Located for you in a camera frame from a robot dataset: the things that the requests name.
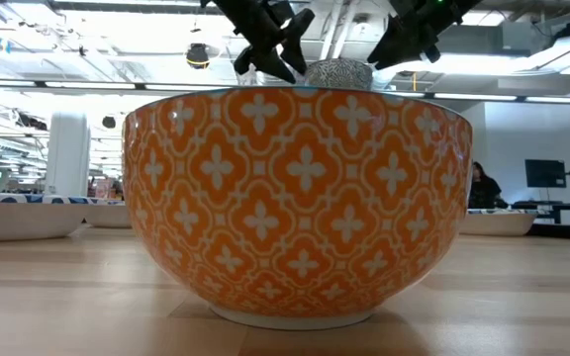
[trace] orange patterned bowl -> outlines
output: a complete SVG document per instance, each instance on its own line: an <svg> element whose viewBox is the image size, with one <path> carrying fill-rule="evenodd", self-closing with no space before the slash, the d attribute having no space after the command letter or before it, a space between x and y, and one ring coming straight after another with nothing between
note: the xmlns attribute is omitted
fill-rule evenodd
<svg viewBox="0 0 570 356"><path fill-rule="evenodd" d="M125 194L157 263L241 323L364 320L419 281L466 213L470 124L380 93L200 92L127 117Z"/></svg>

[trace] blue and white bowl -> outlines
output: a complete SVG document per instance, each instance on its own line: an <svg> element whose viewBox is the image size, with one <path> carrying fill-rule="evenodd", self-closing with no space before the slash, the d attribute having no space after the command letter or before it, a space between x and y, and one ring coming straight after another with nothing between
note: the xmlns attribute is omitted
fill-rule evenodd
<svg viewBox="0 0 570 356"><path fill-rule="evenodd" d="M80 226L90 204L87 198L0 193L0 241L66 236Z"/></svg>
<svg viewBox="0 0 570 356"><path fill-rule="evenodd" d="M461 234L524 236L538 215L538 210L468 209Z"/></svg>
<svg viewBox="0 0 570 356"><path fill-rule="evenodd" d="M90 198L85 220L94 227L131 228L129 210L123 201Z"/></svg>

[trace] wooden table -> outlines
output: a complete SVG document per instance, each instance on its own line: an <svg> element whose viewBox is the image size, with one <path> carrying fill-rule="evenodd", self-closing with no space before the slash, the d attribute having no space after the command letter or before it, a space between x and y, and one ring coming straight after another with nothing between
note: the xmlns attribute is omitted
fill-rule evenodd
<svg viewBox="0 0 570 356"><path fill-rule="evenodd" d="M328 331L214 316L129 230L0 243L2 356L570 356L570 240L461 236L419 285Z"/></svg>

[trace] fluorescent light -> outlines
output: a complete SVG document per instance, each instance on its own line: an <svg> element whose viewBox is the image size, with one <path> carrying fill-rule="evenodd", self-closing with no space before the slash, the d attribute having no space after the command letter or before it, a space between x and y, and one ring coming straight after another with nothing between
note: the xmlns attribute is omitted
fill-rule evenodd
<svg viewBox="0 0 570 356"><path fill-rule="evenodd" d="M42 169L42 168L37 168L37 167L26 166L26 167L20 168L20 173L21 173L21 171L23 171L23 173L44 173L44 172L46 172L46 169L45 168Z"/></svg>
<svg viewBox="0 0 570 356"><path fill-rule="evenodd" d="M120 5L141 5L141 6L153 6L153 5L187 5L195 6L193 1L171 1L171 0L53 0L56 3L59 2L71 2L78 4L120 4ZM216 6L213 3L208 3L207 7Z"/></svg>
<svg viewBox="0 0 570 356"><path fill-rule="evenodd" d="M24 157L12 157L11 159L14 159L17 162L21 162L25 165L31 165L31 166L35 166L35 167L39 167L39 168L43 168L43 169L48 168L47 163L39 162L38 160L35 160L35 159L28 159L28 158L24 158Z"/></svg>
<svg viewBox="0 0 570 356"><path fill-rule="evenodd" d="M35 82L29 80L0 80L0 86L35 86Z"/></svg>
<svg viewBox="0 0 570 356"><path fill-rule="evenodd" d="M451 99L451 100L479 100L479 101L514 101L514 95L483 95L483 94L453 94L453 93L436 93L434 99Z"/></svg>
<svg viewBox="0 0 570 356"><path fill-rule="evenodd" d="M13 174L12 177L16 178L16 179L42 179L43 178L40 175L34 175L34 174Z"/></svg>
<svg viewBox="0 0 570 356"><path fill-rule="evenodd" d="M98 139L98 140L101 140L101 139L105 139L105 140L109 140L109 139L112 139L112 140L121 140L121 139L123 139L123 137L122 137L121 135L106 135L106 136L92 136L91 139Z"/></svg>
<svg viewBox="0 0 570 356"><path fill-rule="evenodd" d="M46 86L71 89L136 89L136 85L130 83L46 82Z"/></svg>
<svg viewBox="0 0 570 356"><path fill-rule="evenodd" d="M423 98L425 95L424 93L418 93L418 92L386 92L386 93L405 98Z"/></svg>
<svg viewBox="0 0 570 356"><path fill-rule="evenodd" d="M435 63L426 60L404 62L391 67L393 72L427 71L446 74L508 75L526 69L526 57L443 53Z"/></svg>
<svg viewBox="0 0 570 356"><path fill-rule="evenodd" d="M49 133L0 133L0 138L6 137L49 138Z"/></svg>
<svg viewBox="0 0 570 356"><path fill-rule="evenodd" d="M107 165L116 165L116 166L118 166L118 165L122 165L123 163L122 163L122 161L121 161L120 159L118 159L118 160L114 159L114 160L111 160L111 161L108 161L108 160L100 160L100 159L92 159L92 160L91 160L91 164L98 164L98 165L102 165L102 166L107 166Z"/></svg>
<svg viewBox="0 0 570 356"><path fill-rule="evenodd" d="M528 103L570 104L568 97L527 97Z"/></svg>
<svg viewBox="0 0 570 356"><path fill-rule="evenodd" d="M8 164L0 164L0 169L18 169L19 167L14 165L14 164L10 164L10 163L16 163L15 161L12 160L8 160L8 159L0 159L1 163L8 163Z"/></svg>
<svg viewBox="0 0 570 356"><path fill-rule="evenodd" d="M204 90L221 90L229 89L230 86L216 86L216 85L172 85L172 84L146 84L148 90L162 90L162 91L204 91Z"/></svg>
<svg viewBox="0 0 570 356"><path fill-rule="evenodd" d="M463 15L462 26L499 26L509 16L509 12L470 11Z"/></svg>

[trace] bowl base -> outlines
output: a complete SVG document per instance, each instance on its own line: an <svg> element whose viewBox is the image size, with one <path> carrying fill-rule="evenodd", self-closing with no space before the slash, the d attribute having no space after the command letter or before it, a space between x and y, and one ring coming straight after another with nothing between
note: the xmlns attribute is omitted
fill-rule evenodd
<svg viewBox="0 0 570 356"><path fill-rule="evenodd" d="M210 309L218 316L233 322L278 330L322 330L343 327L365 321L373 315L373 311L363 311L342 316L285 317L231 311L213 305L210 305Z"/></svg>

